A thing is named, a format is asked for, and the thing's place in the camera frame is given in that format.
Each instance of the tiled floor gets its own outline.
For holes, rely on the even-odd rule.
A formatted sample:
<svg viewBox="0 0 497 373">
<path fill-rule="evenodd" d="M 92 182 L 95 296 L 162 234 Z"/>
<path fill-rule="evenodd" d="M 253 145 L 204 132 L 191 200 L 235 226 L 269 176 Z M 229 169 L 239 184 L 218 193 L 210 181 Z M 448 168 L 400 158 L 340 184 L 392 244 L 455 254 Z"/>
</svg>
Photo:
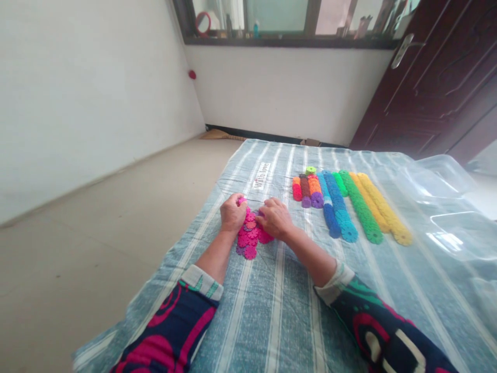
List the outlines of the tiled floor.
<svg viewBox="0 0 497 373">
<path fill-rule="evenodd" d="M 0 230 L 0 370 L 70 371 L 76 348 L 123 319 L 240 145 L 185 142 Z"/>
</svg>

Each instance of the bed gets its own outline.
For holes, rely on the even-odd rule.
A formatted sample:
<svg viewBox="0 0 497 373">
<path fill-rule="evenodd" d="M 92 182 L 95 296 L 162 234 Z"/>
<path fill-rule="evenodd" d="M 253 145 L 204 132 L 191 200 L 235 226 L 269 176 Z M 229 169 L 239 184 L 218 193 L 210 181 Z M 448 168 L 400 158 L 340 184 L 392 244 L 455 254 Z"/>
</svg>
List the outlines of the bed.
<svg viewBox="0 0 497 373">
<path fill-rule="evenodd" d="M 242 192 L 252 209 L 280 198 L 294 223 L 320 246 L 344 260 L 383 300 L 411 319 L 461 372 L 497 371 L 497 341 L 478 306 L 471 279 L 495 280 L 495 264 L 461 262 L 426 234 L 430 216 L 474 207 L 465 200 L 420 205 L 395 182 L 412 159 L 401 153 L 374 153 L 247 140 L 231 157 L 199 215 L 168 251 L 157 272 L 127 308 L 126 318 L 73 355 L 76 371 L 106 371 L 144 329 L 190 264 L 220 227 L 219 207 Z M 303 209 L 291 195 L 292 177 L 308 165 L 363 172 L 370 176 L 414 235 L 403 247 L 391 235 L 380 245 L 364 236 L 349 198 L 347 209 L 359 231 L 355 243 L 333 239 L 320 209 Z M 478 234 L 485 234 L 485 227 Z M 258 247 L 247 261 L 232 251 L 223 299 L 192 365 L 206 371 L 367 371 L 351 337 L 312 290 L 295 255 L 277 240 Z"/>
</svg>

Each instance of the windowsill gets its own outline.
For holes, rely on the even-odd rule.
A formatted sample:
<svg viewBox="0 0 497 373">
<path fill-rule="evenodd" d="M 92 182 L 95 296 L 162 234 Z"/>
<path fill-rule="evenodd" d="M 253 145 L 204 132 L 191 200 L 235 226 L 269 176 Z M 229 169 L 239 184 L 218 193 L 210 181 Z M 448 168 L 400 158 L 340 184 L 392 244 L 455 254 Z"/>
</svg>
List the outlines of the windowsill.
<svg viewBox="0 0 497 373">
<path fill-rule="evenodd" d="M 277 47 L 277 48 L 352 48 L 394 50 L 400 40 L 370 39 L 218 39 L 184 37 L 186 45 L 225 47 Z"/>
</svg>

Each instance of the window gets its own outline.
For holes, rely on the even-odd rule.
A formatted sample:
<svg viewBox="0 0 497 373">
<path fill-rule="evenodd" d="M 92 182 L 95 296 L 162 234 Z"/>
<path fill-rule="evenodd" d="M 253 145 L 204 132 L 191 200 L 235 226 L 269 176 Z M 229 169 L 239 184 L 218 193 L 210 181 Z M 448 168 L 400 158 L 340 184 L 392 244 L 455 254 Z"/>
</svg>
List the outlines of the window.
<svg viewBox="0 0 497 373">
<path fill-rule="evenodd" d="M 394 49 L 420 0 L 174 0 L 186 44 Z"/>
</svg>

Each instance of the broom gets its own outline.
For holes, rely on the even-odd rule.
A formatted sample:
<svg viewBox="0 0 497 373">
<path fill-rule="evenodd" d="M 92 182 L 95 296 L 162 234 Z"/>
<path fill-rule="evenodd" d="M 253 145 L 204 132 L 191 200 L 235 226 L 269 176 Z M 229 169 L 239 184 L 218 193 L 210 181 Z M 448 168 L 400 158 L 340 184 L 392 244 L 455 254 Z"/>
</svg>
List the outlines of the broom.
<svg viewBox="0 0 497 373">
<path fill-rule="evenodd" d="M 214 140 L 214 139 L 220 139 L 220 138 L 227 138 L 227 139 L 231 139 L 231 140 L 240 140 L 240 141 L 247 140 L 246 137 L 228 135 L 226 132 L 221 131 L 221 130 L 216 130 L 215 128 L 207 131 L 200 138 L 205 139 L 205 140 Z"/>
</svg>

